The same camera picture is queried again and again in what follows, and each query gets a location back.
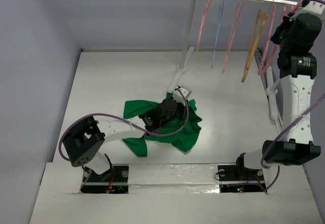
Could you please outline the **green t shirt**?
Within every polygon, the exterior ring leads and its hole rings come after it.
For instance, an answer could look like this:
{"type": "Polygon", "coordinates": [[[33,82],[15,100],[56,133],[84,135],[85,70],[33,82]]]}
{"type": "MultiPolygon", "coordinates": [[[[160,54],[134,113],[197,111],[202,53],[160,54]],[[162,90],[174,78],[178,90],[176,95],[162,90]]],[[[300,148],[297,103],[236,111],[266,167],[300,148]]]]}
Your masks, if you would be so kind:
{"type": "MultiPolygon", "coordinates": [[[[133,100],[124,103],[123,118],[130,119],[139,116],[150,109],[154,109],[157,102],[146,100],[133,100]]],[[[183,153],[189,152],[198,140],[201,127],[199,123],[202,119],[196,114],[197,105],[194,99],[188,101],[189,120],[186,126],[178,133],[168,137],[149,136],[147,138],[126,138],[123,142],[138,157],[147,156],[147,141],[157,141],[173,145],[183,153]]]]}

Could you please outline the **pink plastic hanger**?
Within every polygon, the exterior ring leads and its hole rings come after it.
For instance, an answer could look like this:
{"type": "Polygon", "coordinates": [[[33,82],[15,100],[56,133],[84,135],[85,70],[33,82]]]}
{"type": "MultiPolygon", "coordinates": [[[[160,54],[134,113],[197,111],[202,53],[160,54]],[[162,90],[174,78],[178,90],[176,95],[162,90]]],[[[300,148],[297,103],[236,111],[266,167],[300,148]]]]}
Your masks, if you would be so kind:
{"type": "MultiPolygon", "coordinates": [[[[280,15],[280,24],[282,23],[282,18],[284,15],[290,13],[290,12],[295,12],[302,4],[303,0],[298,0],[298,3],[293,5],[283,5],[281,15],[280,15]]],[[[272,51],[270,54],[269,53],[269,45],[270,45],[270,38],[271,35],[273,34],[272,31],[274,30],[274,24],[275,24],[275,14],[276,14],[276,9],[277,9],[278,4],[274,4],[272,7],[272,14],[271,14],[271,19],[270,19],[270,26],[269,26],[269,31],[268,31],[268,39],[266,41],[266,44],[264,46],[264,52],[262,55],[262,59],[260,61],[260,64],[258,66],[258,71],[257,74],[259,76],[264,75],[267,72],[267,69],[269,66],[272,64],[275,52],[277,50],[277,45],[273,45],[272,51]]]]}

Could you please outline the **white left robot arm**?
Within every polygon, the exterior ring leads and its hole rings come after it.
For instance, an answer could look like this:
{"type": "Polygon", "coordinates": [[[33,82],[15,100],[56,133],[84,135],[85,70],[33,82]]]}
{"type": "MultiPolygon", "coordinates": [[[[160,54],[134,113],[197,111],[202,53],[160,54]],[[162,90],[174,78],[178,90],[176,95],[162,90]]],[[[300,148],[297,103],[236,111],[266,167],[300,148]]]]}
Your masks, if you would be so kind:
{"type": "Polygon", "coordinates": [[[71,124],[59,140],[58,150],[73,167],[85,167],[102,181],[111,178],[113,166],[106,154],[100,153],[103,144],[126,138],[161,137],[161,130],[175,119],[187,124],[189,119],[187,91],[175,87],[170,98],[155,108],[124,119],[107,113],[85,115],[71,124]]]}

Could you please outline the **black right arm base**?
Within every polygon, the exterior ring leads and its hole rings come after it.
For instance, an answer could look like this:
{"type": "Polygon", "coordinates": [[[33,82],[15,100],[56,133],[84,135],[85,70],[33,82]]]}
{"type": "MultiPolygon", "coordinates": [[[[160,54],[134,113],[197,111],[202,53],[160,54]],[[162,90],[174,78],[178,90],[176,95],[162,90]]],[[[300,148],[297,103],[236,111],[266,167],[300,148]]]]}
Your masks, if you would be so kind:
{"type": "Polygon", "coordinates": [[[262,170],[237,165],[218,165],[214,179],[219,184],[220,193],[262,193],[266,189],[262,170]]]}

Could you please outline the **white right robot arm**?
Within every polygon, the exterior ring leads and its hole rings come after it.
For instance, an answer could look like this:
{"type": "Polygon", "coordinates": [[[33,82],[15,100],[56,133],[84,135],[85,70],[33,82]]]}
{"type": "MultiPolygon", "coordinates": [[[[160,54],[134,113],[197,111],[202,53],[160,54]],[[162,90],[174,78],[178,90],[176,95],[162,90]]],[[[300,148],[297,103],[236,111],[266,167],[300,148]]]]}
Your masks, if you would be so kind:
{"type": "Polygon", "coordinates": [[[302,165],[320,156],[310,129],[310,104],[317,75],[317,59],[310,53],[324,21],[324,0],[303,0],[300,10],[282,18],[270,41],[279,46],[277,65],[283,92],[282,128],[274,140],[266,140],[260,150],[242,153],[234,174],[246,179],[252,171],[271,166],[302,165]]]}

